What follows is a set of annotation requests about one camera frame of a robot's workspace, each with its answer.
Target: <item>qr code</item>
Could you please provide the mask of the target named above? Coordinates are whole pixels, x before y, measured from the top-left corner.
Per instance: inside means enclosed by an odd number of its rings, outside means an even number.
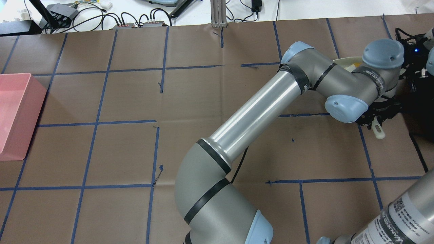
[[[402,202],[402,198],[398,199],[394,204],[393,207],[395,208],[395,212],[401,211],[403,208],[405,208],[404,203]]]

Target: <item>black power plug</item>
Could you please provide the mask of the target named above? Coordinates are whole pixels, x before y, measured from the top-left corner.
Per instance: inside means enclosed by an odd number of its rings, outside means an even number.
[[[262,0],[252,0],[252,12],[261,12]]]

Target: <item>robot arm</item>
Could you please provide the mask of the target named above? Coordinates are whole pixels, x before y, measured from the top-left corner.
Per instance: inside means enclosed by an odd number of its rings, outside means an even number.
[[[175,183],[178,210],[191,227],[185,244],[269,244],[273,228],[225,178],[232,162],[309,87],[328,97],[334,118],[354,122],[396,86],[403,54],[396,41],[374,41],[350,73],[313,47],[293,44],[277,74],[185,156]]]

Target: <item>pink plastic container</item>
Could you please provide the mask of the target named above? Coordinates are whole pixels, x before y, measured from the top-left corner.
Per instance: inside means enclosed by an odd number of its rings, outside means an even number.
[[[46,92],[29,73],[0,75],[0,161],[26,157]]]

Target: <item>black pole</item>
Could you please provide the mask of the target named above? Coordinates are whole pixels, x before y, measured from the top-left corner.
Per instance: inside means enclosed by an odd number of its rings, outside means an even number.
[[[47,21],[50,28],[57,28],[58,23],[57,20],[51,15],[47,8],[41,3],[40,0],[29,0],[29,2],[38,10],[38,12],[42,15],[42,18]]]

